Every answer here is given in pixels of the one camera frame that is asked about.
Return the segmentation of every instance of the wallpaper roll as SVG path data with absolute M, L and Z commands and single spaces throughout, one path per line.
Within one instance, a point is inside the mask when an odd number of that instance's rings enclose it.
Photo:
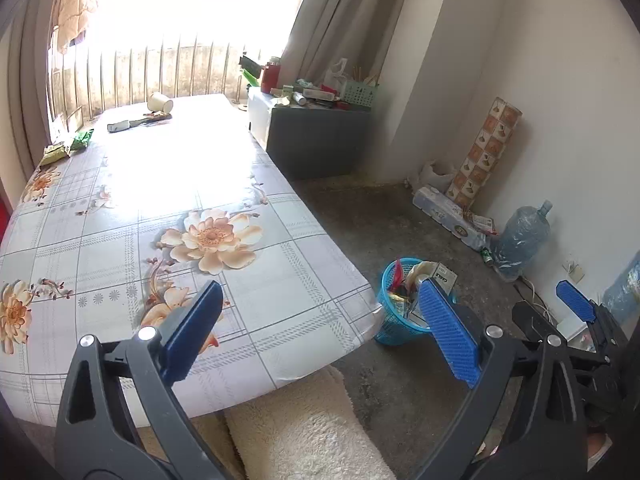
M 516 107 L 495 98 L 471 150 L 447 189 L 448 198 L 462 207 L 473 204 L 504 153 L 521 116 L 522 112 Z

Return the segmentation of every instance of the floral tablecloth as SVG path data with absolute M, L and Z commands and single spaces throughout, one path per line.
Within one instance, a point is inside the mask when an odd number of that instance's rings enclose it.
M 222 95 L 108 134 L 36 172 L 0 246 L 0 391 L 53 426 L 78 339 L 129 338 L 213 278 L 223 315 L 174 392 L 189 416 L 295 381 L 371 338 L 380 306 Z M 137 425 L 148 424 L 122 381 Z

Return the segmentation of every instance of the plastic basket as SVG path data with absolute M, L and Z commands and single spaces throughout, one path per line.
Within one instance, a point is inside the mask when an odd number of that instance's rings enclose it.
M 421 263 L 417 258 L 400 258 L 404 275 L 411 270 L 414 265 Z M 391 262 L 382 274 L 382 283 L 378 293 L 378 301 L 385 307 L 385 319 L 382 327 L 376 334 L 376 341 L 385 345 L 396 346 L 416 339 L 423 334 L 431 333 L 430 328 L 423 328 L 400 316 L 396 308 L 391 303 L 386 290 L 394 278 L 394 265 Z
M 373 98 L 376 96 L 375 86 L 365 85 L 357 81 L 347 81 L 344 85 L 344 91 L 340 97 L 343 101 L 347 101 L 352 105 L 361 105 L 371 108 Z

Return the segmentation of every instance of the metal railing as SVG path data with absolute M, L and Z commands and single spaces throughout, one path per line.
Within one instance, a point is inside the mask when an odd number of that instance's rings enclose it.
M 207 44 L 178 38 L 177 45 L 164 40 L 158 47 L 130 47 L 128 51 L 103 50 L 80 43 L 62 55 L 55 49 L 53 31 L 47 73 L 47 90 L 52 119 L 64 120 L 82 107 L 82 115 L 92 120 L 109 108 L 146 102 L 160 91 L 175 98 L 223 93 L 237 102 L 246 98 L 246 88 L 238 77 L 238 59 L 247 50 L 233 42 Z M 260 49 L 250 53 L 260 55 Z

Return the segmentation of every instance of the metal bolt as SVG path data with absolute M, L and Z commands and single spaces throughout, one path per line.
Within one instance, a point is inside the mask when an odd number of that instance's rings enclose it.
M 80 338 L 80 346 L 91 346 L 92 344 L 94 344 L 94 341 L 95 337 L 91 334 L 83 335 Z
M 546 342 L 551 346 L 560 346 L 562 344 L 562 339 L 560 339 L 556 334 L 549 334 L 546 337 Z
M 156 336 L 156 329 L 152 326 L 143 326 L 140 330 L 138 330 L 138 337 L 142 339 L 142 341 L 149 341 Z
M 502 331 L 502 329 L 501 329 L 499 326 L 497 326 L 497 325 L 489 325 L 489 326 L 486 328 L 486 334 L 487 334 L 489 337 L 492 337 L 492 338 L 494 338 L 494 339 L 499 339 L 499 338 L 501 338 L 501 337 L 502 337 L 502 334 L 504 334 L 504 332 L 503 332 L 503 331 Z

